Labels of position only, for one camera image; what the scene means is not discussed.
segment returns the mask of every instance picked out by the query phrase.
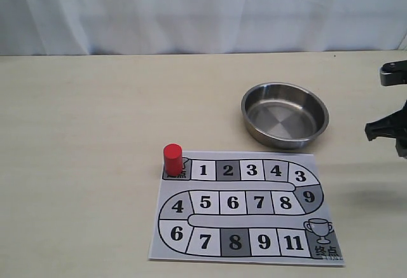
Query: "beige table surface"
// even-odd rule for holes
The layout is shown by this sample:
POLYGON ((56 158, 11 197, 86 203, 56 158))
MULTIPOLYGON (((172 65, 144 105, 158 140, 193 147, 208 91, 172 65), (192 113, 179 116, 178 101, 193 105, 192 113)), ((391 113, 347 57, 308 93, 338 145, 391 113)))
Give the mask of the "beige table surface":
POLYGON ((406 52, 0 58, 0 277, 406 277, 407 161, 366 122, 407 86, 406 52), (344 268, 148 261, 162 149, 268 151, 244 92, 286 81, 331 121, 313 145, 344 268))

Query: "white backdrop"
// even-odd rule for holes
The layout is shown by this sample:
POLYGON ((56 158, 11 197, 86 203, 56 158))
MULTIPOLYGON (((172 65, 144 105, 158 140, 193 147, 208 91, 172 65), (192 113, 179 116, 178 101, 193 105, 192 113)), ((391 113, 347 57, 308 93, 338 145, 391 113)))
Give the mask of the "white backdrop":
POLYGON ((0 55, 395 50, 407 0, 0 0, 0 55))

